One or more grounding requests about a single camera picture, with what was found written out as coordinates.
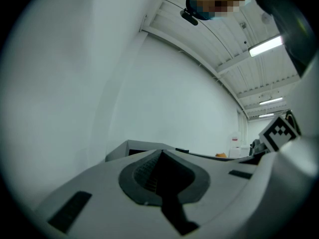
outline black cutout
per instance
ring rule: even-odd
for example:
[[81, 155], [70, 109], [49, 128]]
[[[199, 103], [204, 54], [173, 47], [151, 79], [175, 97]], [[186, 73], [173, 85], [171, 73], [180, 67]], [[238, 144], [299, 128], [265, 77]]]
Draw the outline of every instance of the black cutout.
[[208, 189], [209, 175], [202, 168], [158, 150], [124, 168], [119, 183], [136, 203], [161, 206], [162, 213], [181, 235], [198, 228], [187, 220], [182, 205], [197, 202]]
[[84, 206], [87, 204], [92, 194], [77, 192], [49, 221], [48, 223], [66, 233], [78, 217]]
[[145, 152], [145, 151], [147, 151], [147, 150], [130, 149], [129, 156], [132, 156], [134, 154], [138, 154], [138, 153], [141, 153], [141, 152]]
[[245, 178], [248, 180], [253, 176], [253, 174], [251, 174], [251, 173], [245, 173], [245, 172], [241, 172], [241, 171], [237, 171], [237, 170], [232, 170], [229, 172], [229, 174], [235, 175], [235, 176], [238, 176], [241, 178]]

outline corrugated ceiling panel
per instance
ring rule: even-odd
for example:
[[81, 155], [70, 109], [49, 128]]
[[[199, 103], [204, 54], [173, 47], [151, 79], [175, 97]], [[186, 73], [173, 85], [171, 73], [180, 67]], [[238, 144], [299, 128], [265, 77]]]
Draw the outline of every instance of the corrugated ceiling panel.
[[228, 71], [223, 77], [235, 93], [247, 91], [245, 80], [238, 68]]
[[209, 29], [216, 35], [216, 37], [224, 44], [229, 51], [231, 58], [243, 53], [243, 50], [238, 45], [234, 34], [230, 31], [228, 26], [221, 18], [205, 22]]
[[247, 59], [239, 65], [241, 72], [246, 79], [247, 90], [260, 88], [263, 85], [263, 63], [260, 57]]
[[240, 46], [242, 52], [249, 49], [250, 44], [247, 42], [247, 37], [234, 15], [230, 15], [226, 18], [220, 18], [218, 20], [222, 21], [226, 25], [232, 33], [234, 42], [236, 42], [236, 45]]
[[270, 103], [270, 104], [266, 104], [266, 105], [259, 105], [258, 103], [258, 107], [257, 108], [253, 108], [253, 109], [249, 109], [247, 110], [248, 113], [252, 113], [252, 112], [257, 112], [257, 111], [263, 111], [263, 110], [267, 110], [267, 109], [273, 109], [279, 106], [286, 106], [287, 103], [286, 101], [281, 101], [281, 102], [276, 102], [276, 103]]
[[266, 84], [280, 81], [297, 74], [284, 46], [276, 47], [261, 55], [265, 59]]
[[285, 97], [287, 96], [291, 90], [295, 87], [297, 83], [286, 85], [283, 87], [280, 87], [275, 90], [267, 91], [265, 93], [261, 93], [259, 95], [253, 95], [246, 98], [240, 99], [240, 102], [244, 105], [252, 105], [252, 104], [258, 104], [262, 101], [269, 100], [269, 99], [275, 99], [279, 97]]
[[263, 115], [263, 114], [269, 114], [269, 113], [276, 113], [278, 111], [285, 111], [289, 109], [289, 107], [287, 107], [287, 105], [285, 104], [277, 104], [277, 105], [273, 105], [272, 107], [266, 107], [266, 108], [260, 108], [256, 111], [248, 111], [247, 114], [249, 117], [255, 118], [258, 117], [259, 115]]
[[272, 19], [269, 24], [262, 22], [262, 14], [264, 13], [257, 5], [255, 0], [252, 0], [247, 5], [240, 8], [241, 13], [248, 23], [249, 29], [252, 31], [255, 44], [262, 42], [272, 36], [279, 34], [278, 28]]
[[164, 1], [158, 14], [151, 24], [159, 30], [169, 33], [173, 38], [182, 43], [192, 43], [197, 47], [196, 52], [211, 61], [213, 67], [217, 67], [231, 59], [229, 52], [220, 40], [203, 24], [193, 26], [180, 16], [180, 8], [168, 1]]

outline ceiling light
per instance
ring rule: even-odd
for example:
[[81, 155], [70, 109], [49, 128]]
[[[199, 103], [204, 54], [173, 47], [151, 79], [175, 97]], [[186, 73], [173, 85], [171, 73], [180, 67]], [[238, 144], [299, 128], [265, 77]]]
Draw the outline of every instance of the ceiling light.
[[264, 102], [261, 102], [259, 103], [260, 105], [265, 105], [265, 104], [269, 104], [269, 103], [273, 103], [273, 102], [276, 102], [276, 101], [280, 101], [282, 100], [283, 98], [276, 98], [276, 99], [272, 99], [272, 100], [268, 100], [268, 101], [264, 101]]
[[279, 45], [282, 45], [283, 43], [284, 42], [283, 42], [282, 37], [276, 36], [276, 37], [273, 37], [273, 38], [266, 40], [262, 43], [259, 43], [256, 46], [249, 48], [249, 53], [252, 57], [254, 57], [260, 53], [263, 53], [267, 50], [270, 50], [270, 49], [273, 49]]
[[263, 118], [263, 117], [270, 117], [270, 116], [273, 116], [274, 114], [264, 114], [264, 115], [260, 115], [259, 117], [260, 118]]

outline white ceiling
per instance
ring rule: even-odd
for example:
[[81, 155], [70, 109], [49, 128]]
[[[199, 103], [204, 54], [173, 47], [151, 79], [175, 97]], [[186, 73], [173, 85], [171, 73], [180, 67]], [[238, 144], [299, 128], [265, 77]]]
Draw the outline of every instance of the white ceiling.
[[286, 111], [289, 107], [284, 100], [259, 105], [285, 97], [299, 81], [284, 46], [253, 58], [248, 53], [249, 47], [279, 34], [273, 19], [264, 24], [263, 11], [253, 0], [227, 18], [199, 20], [198, 26], [193, 26], [180, 16], [185, 7], [185, 0], [153, 0], [142, 30], [169, 41], [199, 61], [230, 91], [249, 119]]

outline orange object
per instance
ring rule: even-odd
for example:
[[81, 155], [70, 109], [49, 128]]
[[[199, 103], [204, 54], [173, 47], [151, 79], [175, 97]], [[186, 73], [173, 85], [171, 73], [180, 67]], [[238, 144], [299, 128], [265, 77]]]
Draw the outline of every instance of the orange object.
[[227, 157], [225, 153], [216, 154], [216, 157]]

